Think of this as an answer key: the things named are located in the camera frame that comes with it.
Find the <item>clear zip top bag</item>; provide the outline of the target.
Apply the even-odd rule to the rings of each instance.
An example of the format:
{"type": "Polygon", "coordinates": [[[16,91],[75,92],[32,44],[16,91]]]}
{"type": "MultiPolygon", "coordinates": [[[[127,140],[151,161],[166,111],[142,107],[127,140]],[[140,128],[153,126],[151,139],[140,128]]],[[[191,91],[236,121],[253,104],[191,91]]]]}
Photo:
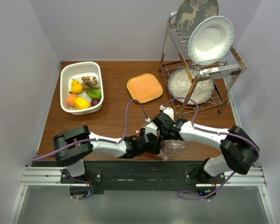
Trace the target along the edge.
{"type": "Polygon", "coordinates": [[[165,140],[162,143],[159,154],[145,152],[144,155],[157,160],[166,161],[171,158],[177,157],[181,153],[181,151],[188,146],[188,144],[189,141],[165,140]]]}

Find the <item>dark purple fake fruit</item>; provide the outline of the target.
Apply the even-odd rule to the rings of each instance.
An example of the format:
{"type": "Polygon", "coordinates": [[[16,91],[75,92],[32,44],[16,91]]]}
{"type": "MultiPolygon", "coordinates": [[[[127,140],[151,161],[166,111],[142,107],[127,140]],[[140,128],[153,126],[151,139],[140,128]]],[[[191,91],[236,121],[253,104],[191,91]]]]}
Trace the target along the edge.
{"type": "Polygon", "coordinates": [[[93,98],[91,100],[91,106],[96,106],[100,103],[100,99],[99,98],[93,98]]]}

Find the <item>green fake pepper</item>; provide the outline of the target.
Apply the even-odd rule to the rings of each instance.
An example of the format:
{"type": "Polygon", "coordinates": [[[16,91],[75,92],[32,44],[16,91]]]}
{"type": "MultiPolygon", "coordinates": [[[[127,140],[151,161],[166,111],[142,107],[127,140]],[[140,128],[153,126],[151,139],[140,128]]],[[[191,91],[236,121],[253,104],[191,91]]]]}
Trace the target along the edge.
{"type": "Polygon", "coordinates": [[[87,93],[91,98],[97,98],[99,100],[102,98],[101,92],[97,89],[88,90],[87,93]]]}

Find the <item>yellow fake bell pepper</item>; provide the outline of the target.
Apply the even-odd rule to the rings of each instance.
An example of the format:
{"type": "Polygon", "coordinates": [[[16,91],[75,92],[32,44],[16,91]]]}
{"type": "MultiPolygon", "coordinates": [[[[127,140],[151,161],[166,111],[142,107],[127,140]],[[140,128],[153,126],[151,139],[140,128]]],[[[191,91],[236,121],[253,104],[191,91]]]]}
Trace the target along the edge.
{"type": "Polygon", "coordinates": [[[77,97],[73,101],[73,105],[77,110],[87,109],[91,106],[90,102],[82,97],[77,97]]]}

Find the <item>brown fake longan bunch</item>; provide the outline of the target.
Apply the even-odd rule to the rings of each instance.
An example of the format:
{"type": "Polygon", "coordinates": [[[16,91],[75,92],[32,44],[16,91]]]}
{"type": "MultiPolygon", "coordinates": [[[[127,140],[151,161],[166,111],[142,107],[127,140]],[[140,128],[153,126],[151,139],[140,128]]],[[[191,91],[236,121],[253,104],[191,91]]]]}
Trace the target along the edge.
{"type": "Polygon", "coordinates": [[[88,91],[98,90],[99,89],[98,79],[95,76],[82,77],[82,86],[83,86],[83,91],[86,93],[88,91]]]}

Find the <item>orange fake peach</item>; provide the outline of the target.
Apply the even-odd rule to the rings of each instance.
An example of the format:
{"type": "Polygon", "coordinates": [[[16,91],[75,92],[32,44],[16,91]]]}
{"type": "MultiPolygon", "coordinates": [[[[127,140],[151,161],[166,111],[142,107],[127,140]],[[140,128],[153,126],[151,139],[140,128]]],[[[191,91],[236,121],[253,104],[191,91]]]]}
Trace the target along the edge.
{"type": "Polygon", "coordinates": [[[70,94],[70,95],[68,95],[67,96],[67,98],[66,98],[66,105],[68,106],[68,107],[74,107],[74,101],[76,100],[78,98],[78,95],[76,95],[76,94],[70,94]]]}

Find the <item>yellow fake pear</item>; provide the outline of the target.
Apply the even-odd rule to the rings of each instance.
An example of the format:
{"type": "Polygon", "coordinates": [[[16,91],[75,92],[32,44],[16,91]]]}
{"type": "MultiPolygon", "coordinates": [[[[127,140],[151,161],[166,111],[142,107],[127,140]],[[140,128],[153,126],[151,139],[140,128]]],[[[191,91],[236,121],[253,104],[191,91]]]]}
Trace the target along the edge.
{"type": "Polygon", "coordinates": [[[83,85],[79,81],[77,81],[76,79],[72,80],[71,92],[73,94],[80,94],[80,93],[82,93],[83,89],[84,89],[83,85]]]}

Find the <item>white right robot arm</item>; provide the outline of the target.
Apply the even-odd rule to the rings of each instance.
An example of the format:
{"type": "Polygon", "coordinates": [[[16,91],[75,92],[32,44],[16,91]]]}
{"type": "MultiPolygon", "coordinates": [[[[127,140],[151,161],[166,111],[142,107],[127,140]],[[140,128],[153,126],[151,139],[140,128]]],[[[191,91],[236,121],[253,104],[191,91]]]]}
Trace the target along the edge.
{"type": "Polygon", "coordinates": [[[215,176],[227,171],[246,175],[259,159],[259,148],[239,126],[212,128],[186,119],[173,120],[164,111],[154,117],[152,123],[164,140],[195,141],[221,151],[220,156],[207,159],[198,172],[203,183],[210,183],[215,176]]]}

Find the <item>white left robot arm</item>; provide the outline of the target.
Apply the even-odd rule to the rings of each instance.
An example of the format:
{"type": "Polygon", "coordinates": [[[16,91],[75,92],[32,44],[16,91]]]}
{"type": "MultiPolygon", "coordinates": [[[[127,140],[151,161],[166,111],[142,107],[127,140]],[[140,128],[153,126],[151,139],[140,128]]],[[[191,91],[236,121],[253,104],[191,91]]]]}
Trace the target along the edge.
{"type": "Polygon", "coordinates": [[[83,158],[91,153],[132,159],[144,153],[159,154],[162,141],[163,137],[145,133],[144,128],[139,137],[133,135],[121,140],[96,135],[85,125],[53,138],[56,165],[65,167],[77,183],[83,183],[87,179],[83,158]]]}

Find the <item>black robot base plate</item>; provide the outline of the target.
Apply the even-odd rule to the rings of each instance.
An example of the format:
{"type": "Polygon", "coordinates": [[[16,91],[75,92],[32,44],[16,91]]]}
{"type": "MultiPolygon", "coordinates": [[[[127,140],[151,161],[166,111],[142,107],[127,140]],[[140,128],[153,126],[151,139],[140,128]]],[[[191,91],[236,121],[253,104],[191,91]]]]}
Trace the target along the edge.
{"type": "Polygon", "coordinates": [[[81,180],[90,182],[95,194],[106,190],[202,191],[223,183],[223,173],[214,179],[195,177],[192,170],[201,165],[202,161],[86,161],[81,180]]]}

